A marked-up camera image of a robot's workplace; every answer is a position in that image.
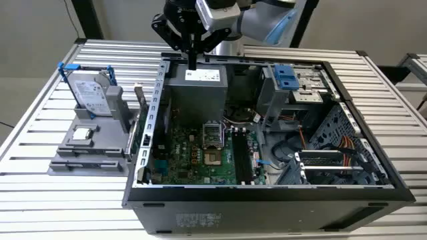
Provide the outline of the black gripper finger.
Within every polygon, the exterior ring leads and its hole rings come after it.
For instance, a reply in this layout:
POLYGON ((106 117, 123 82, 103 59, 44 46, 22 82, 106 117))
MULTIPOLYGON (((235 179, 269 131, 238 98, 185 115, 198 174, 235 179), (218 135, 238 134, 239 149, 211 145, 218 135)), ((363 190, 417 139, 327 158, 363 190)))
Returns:
POLYGON ((215 30, 210 36, 202 39, 202 33, 197 32, 194 34, 194 40, 191 45, 191 69, 197 70, 198 64, 198 55, 210 52, 221 42, 229 37, 231 34, 230 28, 223 28, 215 30))
POLYGON ((189 69, 194 69, 194 48, 191 33, 189 32, 186 19, 181 18, 178 21, 170 21, 165 14, 154 16, 151 27, 166 43, 174 50, 181 50, 187 55, 189 69))

